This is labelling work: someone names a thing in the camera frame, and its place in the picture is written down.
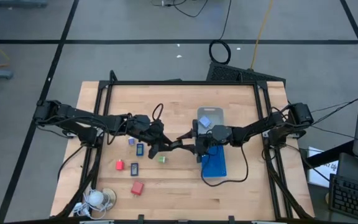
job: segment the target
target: blue cube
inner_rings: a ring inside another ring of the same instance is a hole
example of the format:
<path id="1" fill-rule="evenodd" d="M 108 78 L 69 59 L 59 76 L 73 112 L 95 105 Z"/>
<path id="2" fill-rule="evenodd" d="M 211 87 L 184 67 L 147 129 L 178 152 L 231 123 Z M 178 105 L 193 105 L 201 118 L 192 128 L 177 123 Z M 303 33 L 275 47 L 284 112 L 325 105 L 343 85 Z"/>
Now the blue cube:
<path id="1" fill-rule="evenodd" d="M 206 116 L 203 116 L 198 121 L 204 126 L 204 128 L 208 128 L 208 126 L 211 124 L 211 121 Z"/>
<path id="2" fill-rule="evenodd" d="M 132 137 L 128 138 L 128 144 L 129 144 L 130 146 L 134 146 L 134 145 L 135 145 L 135 139 L 132 138 Z"/>

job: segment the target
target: concrete floor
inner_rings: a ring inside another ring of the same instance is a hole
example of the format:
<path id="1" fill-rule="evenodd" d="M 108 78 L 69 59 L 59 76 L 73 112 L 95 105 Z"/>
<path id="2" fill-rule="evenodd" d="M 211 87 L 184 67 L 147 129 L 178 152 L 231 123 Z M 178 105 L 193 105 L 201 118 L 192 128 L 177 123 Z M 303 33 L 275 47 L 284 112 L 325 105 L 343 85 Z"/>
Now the concrete floor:
<path id="1" fill-rule="evenodd" d="M 67 39 L 216 39 L 221 35 L 228 3 L 210 0 L 194 19 L 145 0 L 80 0 Z M 233 1 L 224 39 L 255 39 L 268 3 Z M 358 25 L 358 0 L 347 3 Z M 73 0 L 49 0 L 48 6 L 40 9 L 0 8 L 0 40 L 59 40 L 72 4 Z M 202 4 L 201 0 L 188 1 L 182 6 L 184 11 L 195 13 Z M 340 1 L 287 0 L 274 2 L 262 39 L 357 37 Z M 254 46 L 230 47 L 230 65 L 249 68 Z M 12 80 L 0 80 L 1 206 L 57 44 L 0 44 L 0 48 L 10 56 L 9 69 L 15 73 Z M 219 46 L 213 50 L 217 59 L 225 57 Z M 76 105 L 81 82 L 108 79 L 111 69 L 119 80 L 205 80 L 209 63 L 208 44 L 66 44 L 47 98 Z M 358 44 L 262 44 L 255 70 L 286 78 L 288 99 L 307 103 L 311 110 L 358 97 Z M 354 103 L 320 127 L 353 135 L 357 107 Z M 348 140 L 309 129 L 300 146 L 329 149 Z M 66 143 L 52 134 L 35 132 L 6 222 L 49 216 Z"/>

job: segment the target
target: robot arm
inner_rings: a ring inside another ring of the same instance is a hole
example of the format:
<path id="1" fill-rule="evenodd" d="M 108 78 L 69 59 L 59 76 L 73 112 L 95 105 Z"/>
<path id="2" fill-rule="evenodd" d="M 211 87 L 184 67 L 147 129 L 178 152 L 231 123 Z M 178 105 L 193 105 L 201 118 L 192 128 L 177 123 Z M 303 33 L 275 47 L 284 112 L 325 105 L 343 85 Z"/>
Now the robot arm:
<path id="1" fill-rule="evenodd" d="M 283 115 L 286 110 L 288 110 L 287 119 Z M 270 112 L 266 118 L 243 128 L 215 125 L 206 134 L 198 134 L 198 121 L 193 120 L 193 129 L 176 141 L 171 141 L 164 135 L 164 125 L 159 118 L 150 121 L 147 115 L 132 116 L 130 113 L 101 116 L 72 108 L 59 101 L 39 101 L 33 119 L 37 125 L 56 125 L 62 128 L 65 134 L 77 135 L 84 146 L 96 147 L 102 144 L 98 136 L 103 133 L 112 134 L 114 137 L 129 135 L 151 146 L 150 159 L 153 159 L 158 152 L 182 148 L 196 154 L 198 162 L 201 161 L 201 156 L 208 153 L 211 145 L 230 144 L 240 147 L 252 136 L 261 133 L 265 133 L 271 146 L 282 147 L 289 134 L 296 134 L 297 138 L 300 138 L 306 133 L 304 129 L 313 124 L 309 108 L 303 103 L 288 105 L 281 111 Z M 195 138 L 195 144 L 184 145 L 182 139 L 186 138 Z"/>
<path id="2" fill-rule="evenodd" d="M 283 114 L 288 110 L 288 118 Z M 308 105 L 297 103 L 288 105 L 281 111 L 270 112 L 269 115 L 246 127 L 233 127 L 215 125 L 206 134 L 198 134 L 198 121 L 193 120 L 193 129 L 180 136 L 178 139 L 195 138 L 194 153 L 197 154 L 197 162 L 201 162 L 201 156 L 208 153 L 212 145 L 230 144 L 241 147 L 252 136 L 263 134 L 268 143 L 273 147 L 283 147 L 288 135 L 300 138 L 306 134 L 304 129 L 313 124 Z"/>

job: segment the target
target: keyboard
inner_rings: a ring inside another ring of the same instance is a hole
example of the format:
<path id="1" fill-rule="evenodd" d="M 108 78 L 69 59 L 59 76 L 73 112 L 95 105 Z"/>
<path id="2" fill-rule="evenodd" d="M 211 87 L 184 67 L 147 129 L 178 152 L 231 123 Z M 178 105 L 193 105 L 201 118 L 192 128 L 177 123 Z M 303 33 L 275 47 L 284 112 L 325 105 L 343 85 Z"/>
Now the keyboard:
<path id="1" fill-rule="evenodd" d="M 331 174 L 329 209 L 358 218 L 358 181 Z"/>

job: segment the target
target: white paper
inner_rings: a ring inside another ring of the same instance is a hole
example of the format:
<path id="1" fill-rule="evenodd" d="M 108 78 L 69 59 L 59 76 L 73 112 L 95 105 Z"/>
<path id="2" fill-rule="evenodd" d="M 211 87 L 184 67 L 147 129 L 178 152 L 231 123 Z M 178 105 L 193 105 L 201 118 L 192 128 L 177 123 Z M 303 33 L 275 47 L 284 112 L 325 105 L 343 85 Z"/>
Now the white paper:
<path id="1" fill-rule="evenodd" d="M 313 147 L 309 147 L 309 149 L 313 151 L 308 151 L 308 157 L 314 156 L 319 154 L 320 152 L 323 152 L 320 149 L 315 149 Z M 330 174 L 336 174 L 338 167 L 338 161 L 330 162 L 329 164 L 321 165 L 319 167 L 316 167 L 316 170 L 318 170 L 321 174 L 323 174 L 325 177 L 329 178 Z M 329 187 L 329 182 L 321 177 L 316 171 L 313 169 L 310 169 L 308 171 L 308 182 L 311 184 L 323 186 L 323 187 Z"/>

